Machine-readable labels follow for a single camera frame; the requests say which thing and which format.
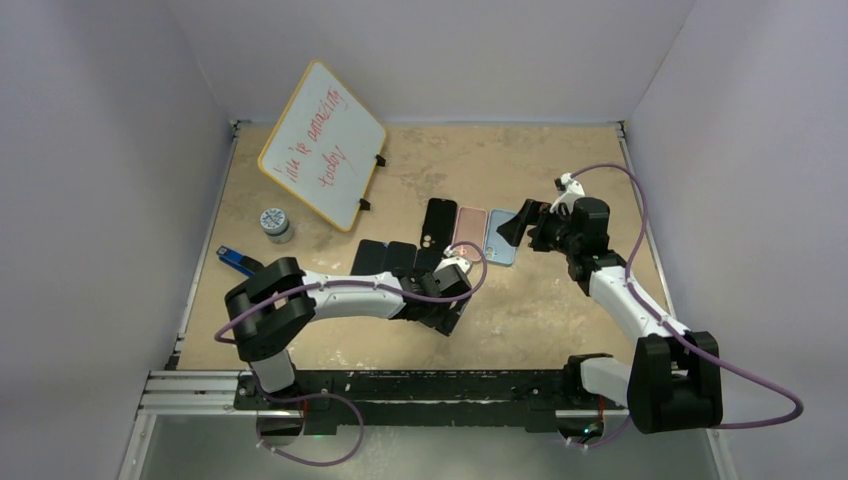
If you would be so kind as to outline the black phone case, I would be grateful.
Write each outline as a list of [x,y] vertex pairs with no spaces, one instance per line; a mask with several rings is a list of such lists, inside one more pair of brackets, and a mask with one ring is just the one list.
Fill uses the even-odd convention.
[[421,228],[419,247],[443,251],[452,241],[458,205],[454,200],[430,198]]

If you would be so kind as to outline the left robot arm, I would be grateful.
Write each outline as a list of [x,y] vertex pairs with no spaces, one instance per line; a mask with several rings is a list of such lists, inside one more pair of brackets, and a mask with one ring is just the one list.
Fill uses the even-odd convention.
[[371,317],[420,323],[452,333],[473,293],[470,261],[441,260],[432,270],[395,269],[372,275],[337,276],[301,269],[281,258],[248,277],[224,296],[228,323],[215,338],[231,344],[259,382],[259,395],[272,408],[297,399],[296,368],[288,346],[310,323]]

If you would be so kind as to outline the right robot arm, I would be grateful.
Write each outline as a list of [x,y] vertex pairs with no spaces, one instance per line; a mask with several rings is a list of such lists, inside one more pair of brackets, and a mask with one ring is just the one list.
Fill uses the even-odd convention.
[[698,355],[718,355],[716,339],[693,332],[648,299],[625,259],[609,246],[610,208],[583,197],[571,206],[528,199],[497,227],[508,244],[524,237],[537,252],[565,255],[570,278],[600,305],[632,340],[631,365],[608,354],[568,359],[561,381],[564,399],[584,407],[598,396],[626,407],[642,433],[717,426],[723,417],[720,371]]

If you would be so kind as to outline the bare black phone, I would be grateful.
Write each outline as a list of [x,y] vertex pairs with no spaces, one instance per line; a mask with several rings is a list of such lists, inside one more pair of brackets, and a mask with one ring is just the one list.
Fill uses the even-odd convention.
[[384,272],[387,250],[388,244],[385,242],[362,239],[357,246],[350,274],[367,276]]
[[383,259],[383,270],[387,272],[407,271],[414,268],[418,248],[411,243],[391,241]]
[[443,259],[440,250],[418,249],[413,264],[413,270],[420,273],[434,272]]

